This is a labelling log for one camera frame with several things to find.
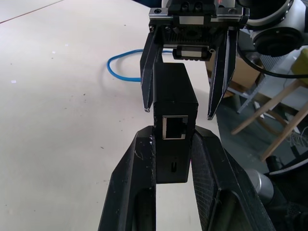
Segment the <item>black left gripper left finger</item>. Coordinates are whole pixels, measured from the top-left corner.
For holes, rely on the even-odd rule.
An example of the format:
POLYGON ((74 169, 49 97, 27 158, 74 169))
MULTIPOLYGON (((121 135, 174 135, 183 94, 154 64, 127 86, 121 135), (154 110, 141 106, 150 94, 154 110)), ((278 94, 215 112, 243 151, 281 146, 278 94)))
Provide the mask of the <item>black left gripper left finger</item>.
POLYGON ((136 133, 113 170, 98 229, 156 229, 156 156, 152 126, 136 133))

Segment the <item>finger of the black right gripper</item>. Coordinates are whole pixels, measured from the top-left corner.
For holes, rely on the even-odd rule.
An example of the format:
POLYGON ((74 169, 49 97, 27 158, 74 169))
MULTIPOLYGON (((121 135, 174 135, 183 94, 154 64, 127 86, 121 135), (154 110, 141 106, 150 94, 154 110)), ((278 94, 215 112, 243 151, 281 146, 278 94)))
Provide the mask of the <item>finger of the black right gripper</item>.
POLYGON ((154 64, 156 62, 162 62, 162 50, 163 43, 161 28, 158 26, 151 26, 140 59, 143 107, 145 112, 148 113, 150 112, 153 103, 154 64))
POLYGON ((236 67, 238 31, 229 29, 216 49, 210 81, 207 119, 212 120, 226 93, 236 67))

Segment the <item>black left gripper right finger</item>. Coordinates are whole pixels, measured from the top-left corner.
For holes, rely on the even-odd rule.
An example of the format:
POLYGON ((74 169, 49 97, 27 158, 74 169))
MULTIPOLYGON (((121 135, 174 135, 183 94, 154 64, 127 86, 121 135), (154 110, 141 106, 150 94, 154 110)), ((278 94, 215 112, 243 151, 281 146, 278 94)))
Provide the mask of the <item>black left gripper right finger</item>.
POLYGON ((197 126, 192 137, 194 193, 204 231, 273 231, 248 174, 211 131, 197 126))

